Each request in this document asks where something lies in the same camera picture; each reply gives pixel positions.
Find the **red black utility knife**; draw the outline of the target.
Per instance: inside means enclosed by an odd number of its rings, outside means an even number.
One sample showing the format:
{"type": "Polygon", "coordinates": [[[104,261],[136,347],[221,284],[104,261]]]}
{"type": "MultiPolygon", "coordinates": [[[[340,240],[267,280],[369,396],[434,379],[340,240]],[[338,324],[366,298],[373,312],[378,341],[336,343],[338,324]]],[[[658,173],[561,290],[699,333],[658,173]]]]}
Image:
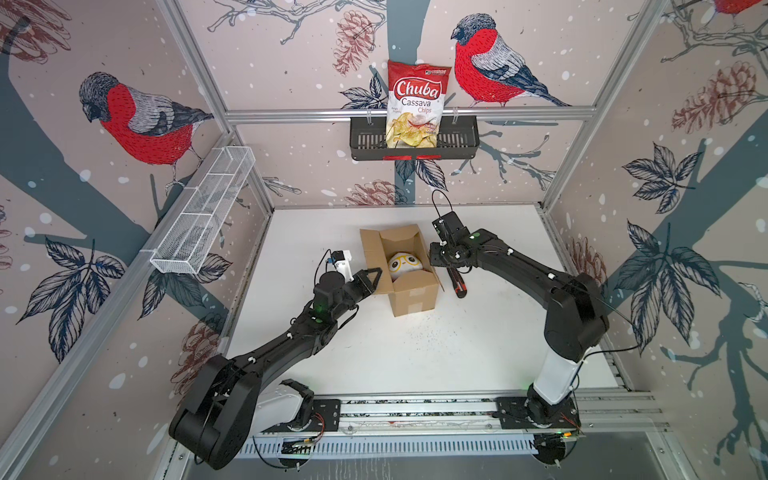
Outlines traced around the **red black utility knife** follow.
{"type": "Polygon", "coordinates": [[[449,274],[449,278],[452,282],[452,286],[456,296],[459,299],[465,298],[467,296],[468,290],[460,271],[454,267],[449,267],[447,269],[447,272],[449,274]]]}

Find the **brown cardboard express box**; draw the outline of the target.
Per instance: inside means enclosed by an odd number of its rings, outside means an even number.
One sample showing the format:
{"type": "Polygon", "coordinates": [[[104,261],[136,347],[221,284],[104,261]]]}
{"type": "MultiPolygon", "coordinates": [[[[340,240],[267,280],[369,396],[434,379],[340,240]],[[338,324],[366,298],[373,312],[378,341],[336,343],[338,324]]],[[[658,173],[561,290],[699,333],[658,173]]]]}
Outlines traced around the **brown cardboard express box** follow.
{"type": "Polygon", "coordinates": [[[442,285],[430,265],[428,249],[417,225],[386,230],[361,229],[360,237],[367,267],[382,269],[376,294],[389,298],[395,317],[435,308],[438,291],[442,285]],[[387,264],[398,252],[415,254],[423,263],[424,269],[407,273],[392,281],[387,264]]]}

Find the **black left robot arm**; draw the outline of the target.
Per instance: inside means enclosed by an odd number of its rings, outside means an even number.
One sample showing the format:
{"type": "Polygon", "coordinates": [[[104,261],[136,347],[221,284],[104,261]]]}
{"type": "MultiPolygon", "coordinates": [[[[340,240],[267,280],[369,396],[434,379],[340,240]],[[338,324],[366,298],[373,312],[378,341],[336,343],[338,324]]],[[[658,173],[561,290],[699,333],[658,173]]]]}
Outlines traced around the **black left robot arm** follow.
{"type": "Polygon", "coordinates": [[[339,318],[357,312],[381,278],[379,267],[360,270],[350,280],[326,272],[286,332],[245,354],[211,357],[170,422],[169,436],[213,469],[226,466],[250,436],[264,387],[321,351],[338,332],[339,318]]]}

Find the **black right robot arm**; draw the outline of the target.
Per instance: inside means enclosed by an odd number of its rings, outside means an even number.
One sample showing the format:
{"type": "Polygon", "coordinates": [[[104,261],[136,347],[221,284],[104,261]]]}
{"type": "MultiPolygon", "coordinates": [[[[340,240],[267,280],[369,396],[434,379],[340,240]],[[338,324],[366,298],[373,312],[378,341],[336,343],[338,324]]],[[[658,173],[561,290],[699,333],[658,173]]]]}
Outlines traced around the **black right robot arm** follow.
{"type": "Polygon", "coordinates": [[[496,400],[501,427],[579,430],[584,364],[592,356],[616,352],[598,348],[609,330],[611,306],[597,280],[544,265],[487,229],[472,231],[453,210],[439,213],[432,227],[439,240],[429,246],[429,263],[447,271],[457,298],[467,296],[464,276],[477,269],[515,286],[545,310],[543,365],[524,395],[496,400]]]}

